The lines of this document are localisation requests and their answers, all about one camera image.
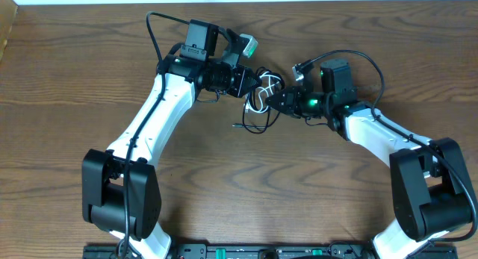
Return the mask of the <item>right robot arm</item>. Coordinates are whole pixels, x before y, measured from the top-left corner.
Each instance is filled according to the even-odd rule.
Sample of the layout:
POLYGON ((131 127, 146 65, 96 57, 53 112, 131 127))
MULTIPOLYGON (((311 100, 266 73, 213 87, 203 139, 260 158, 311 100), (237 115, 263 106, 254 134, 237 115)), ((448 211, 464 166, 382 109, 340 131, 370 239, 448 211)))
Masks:
POLYGON ((322 90, 314 91, 311 61, 293 67, 299 85, 267 98, 271 108, 303 119, 325 118, 346 141, 367 149, 390 169, 394 221, 377 234, 363 258, 411 258, 448 233, 470 225, 459 242, 477 231, 477 197, 459 144, 414 134, 358 98, 345 59, 320 65, 322 90))

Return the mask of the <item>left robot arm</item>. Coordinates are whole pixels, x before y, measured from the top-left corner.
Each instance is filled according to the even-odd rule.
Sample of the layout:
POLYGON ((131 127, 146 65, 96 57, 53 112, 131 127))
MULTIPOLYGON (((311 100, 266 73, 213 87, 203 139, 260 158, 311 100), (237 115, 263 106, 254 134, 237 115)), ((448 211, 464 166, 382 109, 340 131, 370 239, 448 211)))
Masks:
POLYGON ((257 46, 251 35, 190 20, 186 40, 159 57, 151 93, 131 124, 106 150, 86 153, 83 217, 119 238, 114 257, 167 256, 171 238, 158 223, 161 194, 155 172, 161 153, 202 90, 241 98, 261 85, 254 71, 239 63, 257 46))

